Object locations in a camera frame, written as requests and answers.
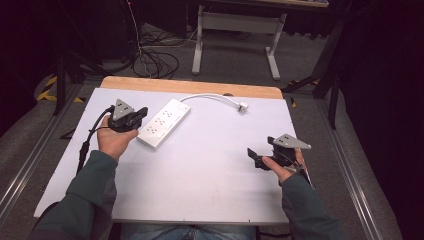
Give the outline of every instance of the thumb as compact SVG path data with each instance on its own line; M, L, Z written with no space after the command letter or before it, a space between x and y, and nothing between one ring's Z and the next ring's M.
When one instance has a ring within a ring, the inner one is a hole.
M292 172L284 169L278 163L276 163L274 160L267 156L262 157L262 161L265 163L267 167L269 167L272 171L275 172L278 176L278 180L280 183L284 182L287 178L289 178L291 175L293 175Z

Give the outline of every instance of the person's left hand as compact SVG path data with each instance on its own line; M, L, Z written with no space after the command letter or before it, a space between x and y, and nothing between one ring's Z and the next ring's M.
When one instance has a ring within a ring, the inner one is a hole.
M108 120L110 116L103 118L99 130L97 130L97 142L99 150L108 154L116 161L127 149L128 143L138 135L138 131L133 129L129 132L118 133L108 127Z

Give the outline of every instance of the electrical outlet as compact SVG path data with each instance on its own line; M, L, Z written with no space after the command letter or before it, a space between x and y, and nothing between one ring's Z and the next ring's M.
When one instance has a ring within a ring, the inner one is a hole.
M158 149L190 112L190 107L172 99L143 128L137 138L147 146Z

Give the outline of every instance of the white stand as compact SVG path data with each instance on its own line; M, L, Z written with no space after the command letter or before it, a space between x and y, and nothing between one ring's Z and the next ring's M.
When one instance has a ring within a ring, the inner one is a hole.
M240 16L221 13L204 13L203 6L199 6L198 23L197 23L197 41L194 52L192 73L198 75L200 73L200 64L202 60L202 32L203 29L216 29L227 31L243 31L253 33L274 34L271 47L266 47L265 52L271 69L272 78L280 80L277 63L275 62L274 53L280 40L281 31L284 26L286 14L281 14L278 18L264 18L252 16Z

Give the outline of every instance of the plug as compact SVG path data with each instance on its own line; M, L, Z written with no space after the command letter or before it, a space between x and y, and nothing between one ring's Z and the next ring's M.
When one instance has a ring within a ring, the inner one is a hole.
M247 108L249 107L249 105L245 102L240 102L239 103L239 107L238 107L238 111L239 113L245 113L247 111Z

